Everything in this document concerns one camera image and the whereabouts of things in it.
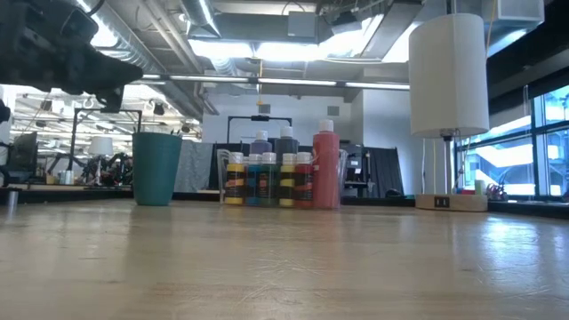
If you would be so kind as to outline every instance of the desk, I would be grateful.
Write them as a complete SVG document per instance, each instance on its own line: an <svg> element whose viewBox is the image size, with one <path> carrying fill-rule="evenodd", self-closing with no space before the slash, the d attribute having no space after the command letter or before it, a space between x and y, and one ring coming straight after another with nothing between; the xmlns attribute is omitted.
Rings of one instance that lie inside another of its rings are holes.
<svg viewBox="0 0 569 320"><path fill-rule="evenodd" d="M2 319L566 319L569 223L133 200L0 215Z"/></svg>

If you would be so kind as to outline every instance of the wooden table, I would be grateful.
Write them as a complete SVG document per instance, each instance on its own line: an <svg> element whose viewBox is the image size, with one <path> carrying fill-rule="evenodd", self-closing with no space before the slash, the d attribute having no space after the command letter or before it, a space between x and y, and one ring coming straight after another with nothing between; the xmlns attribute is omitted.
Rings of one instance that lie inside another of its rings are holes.
<svg viewBox="0 0 569 320"><path fill-rule="evenodd" d="M131 200L0 215L0 319L567 319L569 224Z"/></svg>

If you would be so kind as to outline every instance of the lamp base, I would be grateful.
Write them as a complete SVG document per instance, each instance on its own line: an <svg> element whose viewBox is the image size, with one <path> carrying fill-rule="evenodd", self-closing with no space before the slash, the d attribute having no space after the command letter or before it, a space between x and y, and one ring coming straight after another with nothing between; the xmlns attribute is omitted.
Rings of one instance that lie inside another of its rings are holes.
<svg viewBox="0 0 569 320"><path fill-rule="evenodd" d="M487 212L488 197L480 195L417 195L415 207L426 210Z"/></svg>

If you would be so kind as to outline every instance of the metal frame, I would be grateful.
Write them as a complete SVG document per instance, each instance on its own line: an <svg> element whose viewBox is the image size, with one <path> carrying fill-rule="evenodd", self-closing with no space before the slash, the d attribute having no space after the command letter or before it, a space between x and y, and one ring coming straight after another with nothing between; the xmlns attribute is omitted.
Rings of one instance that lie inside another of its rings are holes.
<svg viewBox="0 0 569 320"><path fill-rule="evenodd" d="M230 132L230 128L231 128L231 120L233 119L249 119L251 121L261 121L261 120L254 120L255 117L260 117L260 116L228 116L228 141L227 143L229 143L229 132ZM283 117L271 117L271 116L262 116L264 119L267 119L266 121L268 122L268 120L285 120L288 121L288 123L293 126L293 119L292 118L283 118Z"/></svg>
<svg viewBox="0 0 569 320"><path fill-rule="evenodd" d="M93 112L93 111L102 111L104 110L103 108L76 108L75 109L75 114L73 115L73 131L71 133L71 148L69 150L69 164L68 164L68 171L73 170L73 158L75 157L75 140L76 140L76 136L77 136L77 125L79 124L79 113L80 112ZM142 110L119 110L119 112L132 112L132 113L136 113L139 115L139 122L138 122L138 127L137 127L137 132L140 132L140 130L142 129ZM109 122L109 123L113 123L114 121L112 120L101 120L101 122Z"/></svg>
<svg viewBox="0 0 569 320"><path fill-rule="evenodd" d="M541 200L541 201L561 201L561 196L550 196L549 192L547 192L547 194L542 195L541 191L540 191L540 164L538 161L538 144L537 144L537 139L539 135L545 135L551 132L557 132L557 131L561 131L564 129L569 129L569 120L565 120L565 121L560 121L554 124L546 124L543 126L537 126L537 113L536 113L536 109L535 109L535 103L534 103L534 99L537 97L534 97L532 99L530 99L530 110L531 110L531 129L530 130L524 130L521 132L514 132L514 133L510 133L510 134L506 134L503 135L501 137L496 137L496 138L491 138L488 140L483 140L480 142L475 142L475 143L471 143L470 144L470 150L476 149L476 148L481 148L481 147L485 147L485 146L492 146L494 144L497 144L499 142L507 142L507 141L511 141L511 140L520 140L523 138L531 138L532 140L532 153L533 153L533 182L535 184L535 196L517 196L517 195L513 195L513 196L509 196L509 198L513 199L513 200L529 200L529 199L534 199L534 200ZM455 145L455 149L454 149L454 159L455 159L455 163L458 163L456 159L458 159L458 155L460 152L464 152L467 149L467 146L458 146ZM454 174L455 177L458 177L458 166L454 167Z"/></svg>

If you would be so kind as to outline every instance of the red paint bottle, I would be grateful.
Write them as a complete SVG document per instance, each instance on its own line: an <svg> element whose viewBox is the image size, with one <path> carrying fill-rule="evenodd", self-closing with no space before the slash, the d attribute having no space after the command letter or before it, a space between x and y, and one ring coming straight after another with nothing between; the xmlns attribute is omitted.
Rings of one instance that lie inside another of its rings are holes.
<svg viewBox="0 0 569 320"><path fill-rule="evenodd" d="M334 133L332 120L320 121L320 133L314 136L314 207L335 209L340 206L338 165L340 136Z"/></svg>
<svg viewBox="0 0 569 320"><path fill-rule="evenodd" d="M313 197L314 167L312 155L309 152L299 152L296 155L294 167L294 206L310 209L314 205Z"/></svg>

